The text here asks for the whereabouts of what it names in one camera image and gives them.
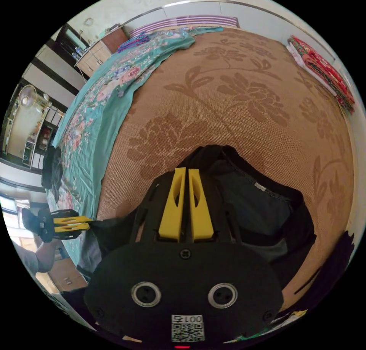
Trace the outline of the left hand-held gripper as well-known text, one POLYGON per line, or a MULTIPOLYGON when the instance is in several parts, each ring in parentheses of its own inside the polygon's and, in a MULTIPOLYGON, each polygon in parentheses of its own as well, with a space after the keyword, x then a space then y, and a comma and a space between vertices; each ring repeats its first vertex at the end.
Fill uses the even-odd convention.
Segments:
POLYGON ((92 219, 79 216, 72 209, 50 212, 48 209, 39 210, 40 238, 49 243, 53 239, 72 240, 81 235, 82 231, 90 228, 92 219))

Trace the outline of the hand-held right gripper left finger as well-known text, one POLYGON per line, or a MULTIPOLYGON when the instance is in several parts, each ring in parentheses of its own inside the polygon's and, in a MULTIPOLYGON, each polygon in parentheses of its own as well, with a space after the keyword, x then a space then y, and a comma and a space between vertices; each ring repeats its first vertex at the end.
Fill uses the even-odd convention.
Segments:
POLYGON ((186 168, 175 168, 158 230, 159 237, 162 239, 180 241, 185 176, 186 168))

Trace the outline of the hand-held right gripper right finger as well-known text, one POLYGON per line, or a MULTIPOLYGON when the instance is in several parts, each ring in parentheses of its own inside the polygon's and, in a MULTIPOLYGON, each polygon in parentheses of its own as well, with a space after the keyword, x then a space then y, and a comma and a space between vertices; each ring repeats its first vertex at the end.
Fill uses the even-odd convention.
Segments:
POLYGON ((188 170, 188 183, 192 240, 210 240, 214 229, 198 169, 188 170))

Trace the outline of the person's left hand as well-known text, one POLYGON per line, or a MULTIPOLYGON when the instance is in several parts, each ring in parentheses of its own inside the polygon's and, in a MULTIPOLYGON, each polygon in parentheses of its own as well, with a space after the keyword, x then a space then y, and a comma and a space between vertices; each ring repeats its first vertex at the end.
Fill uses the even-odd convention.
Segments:
POLYGON ((33 234, 37 235, 43 242, 45 240, 45 225, 28 208, 22 208, 21 211, 23 226, 33 234))

